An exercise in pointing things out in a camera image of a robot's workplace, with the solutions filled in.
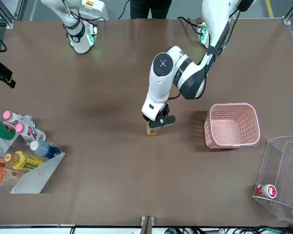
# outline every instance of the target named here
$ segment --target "table surface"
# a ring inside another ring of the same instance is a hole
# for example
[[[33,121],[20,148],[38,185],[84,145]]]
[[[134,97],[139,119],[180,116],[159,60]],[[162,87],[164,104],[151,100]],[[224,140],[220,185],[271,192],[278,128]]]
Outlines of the table surface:
[[[204,49],[178,20],[100,24],[97,46],[79,55],[59,22],[17,22],[0,82],[4,110],[30,114],[67,155],[39,195],[0,190],[0,224],[282,226],[251,198],[266,141],[293,136],[293,39],[281,19],[240,19],[199,100],[170,102],[176,123],[147,136],[141,108],[154,56],[179,45]],[[171,95],[177,93],[172,89]],[[248,102],[260,118],[258,146],[211,151],[203,122],[214,103]]]

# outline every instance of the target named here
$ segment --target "pink basket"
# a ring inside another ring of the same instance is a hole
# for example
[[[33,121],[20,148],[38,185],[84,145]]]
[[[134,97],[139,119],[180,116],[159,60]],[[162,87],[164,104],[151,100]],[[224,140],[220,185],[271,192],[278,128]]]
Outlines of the pink basket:
[[[253,146],[261,135],[257,113],[247,103],[212,105],[204,131],[206,144],[211,149]]]

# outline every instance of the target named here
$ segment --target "robotic arm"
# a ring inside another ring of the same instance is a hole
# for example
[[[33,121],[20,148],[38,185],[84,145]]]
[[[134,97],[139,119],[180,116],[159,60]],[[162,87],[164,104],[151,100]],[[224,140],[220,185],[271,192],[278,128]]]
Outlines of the robotic arm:
[[[151,130],[169,126],[175,116],[169,116],[169,93],[174,84],[185,99],[198,99],[204,92],[206,77],[227,43],[230,14],[246,11],[253,0],[203,0],[202,13],[209,29],[209,45],[201,62],[196,64],[174,46],[158,54],[151,65],[149,88],[142,107],[144,119]]]
[[[63,21],[71,45],[77,53],[84,54],[94,45],[97,28],[81,19],[79,7],[82,5],[82,0],[41,0],[41,2]]]

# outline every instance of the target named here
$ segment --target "orange bottle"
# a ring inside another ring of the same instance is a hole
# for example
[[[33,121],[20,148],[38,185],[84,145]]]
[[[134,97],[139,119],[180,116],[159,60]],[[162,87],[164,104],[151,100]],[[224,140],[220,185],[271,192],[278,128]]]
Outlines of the orange bottle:
[[[20,178],[20,173],[15,170],[0,167],[0,186],[13,186]]]

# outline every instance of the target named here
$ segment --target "black pants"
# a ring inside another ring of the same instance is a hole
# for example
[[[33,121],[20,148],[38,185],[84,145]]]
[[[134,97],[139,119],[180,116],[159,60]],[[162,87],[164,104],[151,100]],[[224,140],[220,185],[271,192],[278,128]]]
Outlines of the black pants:
[[[153,19],[166,19],[171,0],[131,0],[130,17],[147,19],[151,9]]]

